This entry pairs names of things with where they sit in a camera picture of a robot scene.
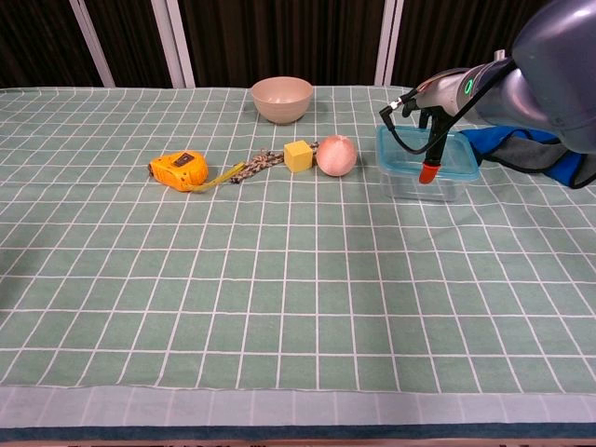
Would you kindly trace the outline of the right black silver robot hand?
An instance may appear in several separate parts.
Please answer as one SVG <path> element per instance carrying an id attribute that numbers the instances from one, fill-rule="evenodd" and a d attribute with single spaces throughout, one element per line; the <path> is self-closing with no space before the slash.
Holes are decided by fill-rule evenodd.
<path id="1" fill-rule="evenodd" d="M 449 122 L 459 111 L 457 94 L 466 72 L 466 68 L 455 68 L 431 76 L 423 81 L 416 88 L 416 94 L 403 104 L 403 117 L 408 117 L 414 111 L 420 112 L 421 129 L 424 129 L 427 120 L 431 119 L 428 141 L 434 144 L 426 150 L 419 175 L 419 182 L 422 184 L 432 183 L 439 172 L 447 132 L 453 126 Z"/>

